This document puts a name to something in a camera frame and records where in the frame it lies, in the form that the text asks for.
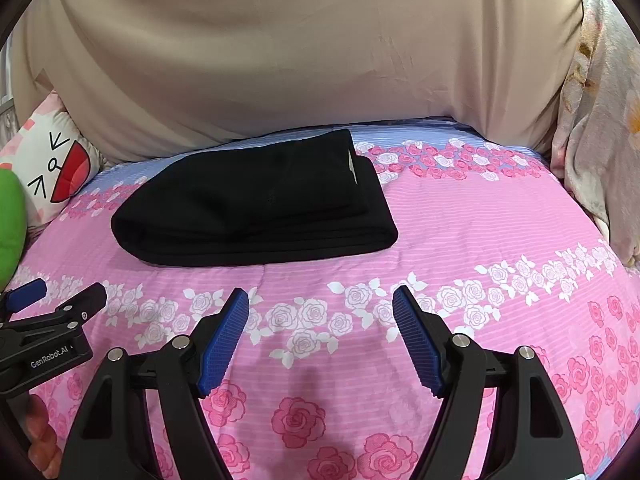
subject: cat face pillow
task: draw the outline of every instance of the cat face pillow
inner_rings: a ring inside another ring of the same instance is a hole
[[[80,134],[56,91],[0,152],[0,168],[12,170],[22,185],[32,233],[60,214],[101,163],[100,153]]]

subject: silver bolt head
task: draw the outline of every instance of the silver bolt head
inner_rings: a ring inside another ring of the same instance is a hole
[[[466,348],[471,344],[471,339],[464,334],[454,334],[451,340],[453,344],[459,348]]]
[[[122,348],[112,348],[111,350],[109,350],[109,353],[107,354],[107,358],[109,359],[109,361],[115,362],[122,359],[123,355],[124,355],[124,352],[122,351]]]
[[[178,337],[174,337],[174,340],[171,341],[171,345],[178,350],[182,350],[183,348],[187,348],[191,340],[185,335],[179,335]]]
[[[521,346],[518,352],[525,359],[533,359],[536,356],[534,349],[530,346]]]

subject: pink bedsheet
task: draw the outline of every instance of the pink bedsheet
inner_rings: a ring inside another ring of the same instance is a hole
[[[223,385],[202,403],[234,478],[407,479],[439,401],[420,386],[392,317],[392,292],[405,284],[425,311],[484,348],[536,349],[596,478],[640,406],[638,276],[541,164],[497,147],[478,155],[462,144],[359,145],[377,164],[400,233],[389,250],[364,256],[151,267],[121,250],[109,226],[140,180],[74,199],[14,279],[41,276],[49,287],[25,316],[50,311],[92,282],[108,291],[108,306],[86,325],[94,359],[37,389],[59,435],[68,434],[110,348],[157,349],[240,286],[251,297],[246,333]],[[478,166],[484,155],[513,161],[513,170]],[[438,157],[451,161],[449,170],[429,169]],[[158,398],[148,397],[162,474],[177,479]],[[471,479],[484,459],[494,399],[488,391]]]

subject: black towel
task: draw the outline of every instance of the black towel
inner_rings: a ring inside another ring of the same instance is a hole
[[[140,260],[177,267],[319,260],[398,239],[373,165],[348,130],[187,156],[136,190],[111,229]]]

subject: blue gripper pad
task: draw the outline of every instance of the blue gripper pad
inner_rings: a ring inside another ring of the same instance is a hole
[[[38,278],[10,291],[6,297],[6,309],[16,314],[47,295],[47,284]]]
[[[220,314],[224,317],[207,349],[202,353],[198,389],[203,397],[208,396],[214,388],[220,386],[225,377],[226,369],[249,318],[247,293],[240,288],[234,290]]]
[[[394,292],[394,319],[422,386],[430,389],[434,396],[441,397],[445,383],[440,374],[440,354],[415,312],[413,298],[410,300],[408,294],[411,293],[405,286]]]

